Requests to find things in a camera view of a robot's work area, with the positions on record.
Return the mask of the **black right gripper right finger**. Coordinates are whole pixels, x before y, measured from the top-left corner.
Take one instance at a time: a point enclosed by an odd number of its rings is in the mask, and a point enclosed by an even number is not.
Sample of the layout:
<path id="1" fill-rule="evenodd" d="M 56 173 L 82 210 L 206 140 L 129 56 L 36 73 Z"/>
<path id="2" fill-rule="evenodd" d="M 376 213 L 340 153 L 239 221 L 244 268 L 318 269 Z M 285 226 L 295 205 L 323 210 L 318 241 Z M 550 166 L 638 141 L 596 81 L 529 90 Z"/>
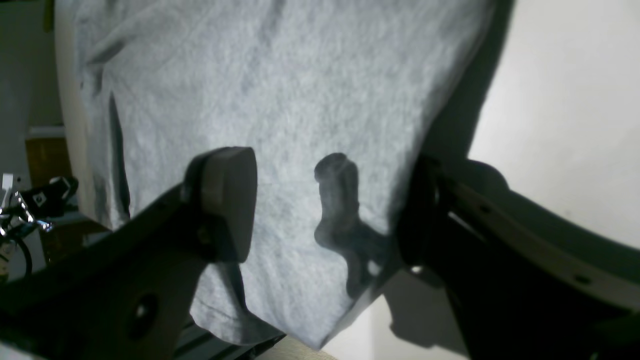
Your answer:
<path id="1" fill-rule="evenodd" d="M 441 280 L 472 360 L 637 360 L 639 284 L 534 235 L 418 158 L 397 225 L 410 271 Z"/>

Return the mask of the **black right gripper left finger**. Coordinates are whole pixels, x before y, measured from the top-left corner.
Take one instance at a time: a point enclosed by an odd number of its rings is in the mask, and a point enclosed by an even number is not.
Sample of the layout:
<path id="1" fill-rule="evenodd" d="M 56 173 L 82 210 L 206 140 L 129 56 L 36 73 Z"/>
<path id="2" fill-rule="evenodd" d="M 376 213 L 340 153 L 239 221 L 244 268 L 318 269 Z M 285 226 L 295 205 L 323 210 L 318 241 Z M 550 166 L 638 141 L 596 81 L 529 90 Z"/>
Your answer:
<path id="1" fill-rule="evenodd" d="M 48 360 L 169 360 L 204 269 L 241 264 L 258 166 L 247 146 L 195 157 L 119 230 L 1 288 L 1 344 Z"/>

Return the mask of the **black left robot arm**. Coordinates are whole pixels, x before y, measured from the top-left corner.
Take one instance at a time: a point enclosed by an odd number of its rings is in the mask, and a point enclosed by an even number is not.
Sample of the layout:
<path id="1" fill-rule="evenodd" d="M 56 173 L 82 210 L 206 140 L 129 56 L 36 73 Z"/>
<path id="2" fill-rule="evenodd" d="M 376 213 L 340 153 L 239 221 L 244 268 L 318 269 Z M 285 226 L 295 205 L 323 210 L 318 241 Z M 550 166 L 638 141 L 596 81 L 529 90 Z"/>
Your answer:
<path id="1" fill-rule="evenodd" d="M 22 251 L 25 276 L 34 270 L 33 257 L 25 239 L 35 231 L 48 233 L 55 227 L 54 219 L 62 218 L 71 207 L 78 191 L 77 178 L 54 177 L 43 186 L 6 192 L 1 202 L 1 281 L 9 278 L 9 263 L 13 251 Z"/>

